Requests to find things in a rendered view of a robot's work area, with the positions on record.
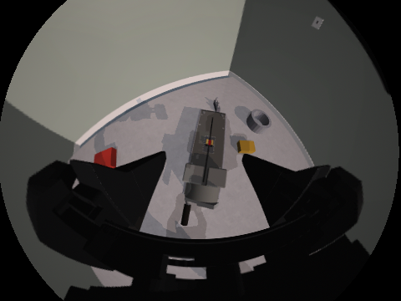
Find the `red block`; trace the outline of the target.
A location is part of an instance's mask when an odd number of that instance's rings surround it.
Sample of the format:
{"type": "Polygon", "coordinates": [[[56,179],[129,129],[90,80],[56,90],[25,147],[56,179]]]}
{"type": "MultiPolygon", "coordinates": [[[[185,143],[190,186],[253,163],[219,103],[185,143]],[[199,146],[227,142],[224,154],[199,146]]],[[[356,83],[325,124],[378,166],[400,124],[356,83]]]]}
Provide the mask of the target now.
{"type": "Polygon", "coordinates": [[[94,164],[101,164],[106,167],[116,167],[116,153],[113,147],[106,148],[106,150],[98,151],[98,154],[94,155],[94,164]]]}

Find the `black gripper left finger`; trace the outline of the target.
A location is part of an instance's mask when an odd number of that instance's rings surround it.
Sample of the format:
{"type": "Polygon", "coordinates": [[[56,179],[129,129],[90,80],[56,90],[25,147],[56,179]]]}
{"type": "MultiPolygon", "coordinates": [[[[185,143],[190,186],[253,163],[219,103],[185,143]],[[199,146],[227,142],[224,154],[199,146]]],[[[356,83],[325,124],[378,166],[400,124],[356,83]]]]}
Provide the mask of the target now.
{"type": "Polygon", "coordinates": [[[128,222],[128,228],[139,232],[166,161],[166,150],[161,150],[120,167],[78,160],[70,160],[70,165],[77,173],[79,183],[103,191],[110,204],[128,222]]]}

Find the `orange-yellow block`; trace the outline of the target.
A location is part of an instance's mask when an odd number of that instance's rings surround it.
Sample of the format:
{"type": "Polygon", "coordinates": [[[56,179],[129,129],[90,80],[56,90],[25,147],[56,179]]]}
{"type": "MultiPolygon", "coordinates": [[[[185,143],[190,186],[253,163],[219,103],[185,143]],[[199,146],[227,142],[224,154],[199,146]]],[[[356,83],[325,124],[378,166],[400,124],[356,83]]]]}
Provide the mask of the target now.
{"type": "Polygon", "coordinates": [[[256,151],[254,146],[254,141],[250,140],[237,141],[237,150],[238,153],[254,153],[254,151],[256,151]]]}

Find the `dark grey ring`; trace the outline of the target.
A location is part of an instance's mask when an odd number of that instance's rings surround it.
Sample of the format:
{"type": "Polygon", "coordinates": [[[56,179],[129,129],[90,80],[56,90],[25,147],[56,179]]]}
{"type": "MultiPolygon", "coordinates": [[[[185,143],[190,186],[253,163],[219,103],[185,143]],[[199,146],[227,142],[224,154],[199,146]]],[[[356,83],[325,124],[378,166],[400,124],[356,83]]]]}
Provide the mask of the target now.
{"type": "Polygon", "coordinates": [[[271,127],[272,121],[270,116],[264,113],[263,110],[253,110],[251,114],[248,115],[246,123],[255,134],[261,134],[268,130],[268,127],[271,127]],[[259,120],[261,124],[256,120],[259,120]]]}

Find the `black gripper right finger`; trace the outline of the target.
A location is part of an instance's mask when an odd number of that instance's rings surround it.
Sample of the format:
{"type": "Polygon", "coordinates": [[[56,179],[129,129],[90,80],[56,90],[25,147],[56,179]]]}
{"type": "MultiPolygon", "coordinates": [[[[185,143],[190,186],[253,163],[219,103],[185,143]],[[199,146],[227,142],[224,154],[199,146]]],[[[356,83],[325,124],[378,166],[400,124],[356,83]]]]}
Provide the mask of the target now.
{"type": "Polygon", "coordinates": [[[312,181],[327,176],[330,171],[330,165],[290,171],[290,168],[278,166],[247,153],[243,154],[241,163],[270,227],[283,223],[287,212],[301,200],[312,181]]]}

